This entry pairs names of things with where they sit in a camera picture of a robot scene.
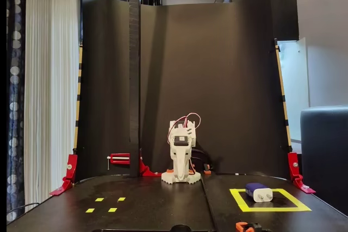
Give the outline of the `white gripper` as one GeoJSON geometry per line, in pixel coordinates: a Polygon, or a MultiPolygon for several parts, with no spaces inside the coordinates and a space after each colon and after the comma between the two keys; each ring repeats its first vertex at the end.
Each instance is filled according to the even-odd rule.
{"type": "Polygon", "coordinates": [[[189,175],[188,159],[191,157],[192,138],[187,135],[170,135],[170,154],[173,160],[173,175],[175,182],[186,182],[189,175]]]}

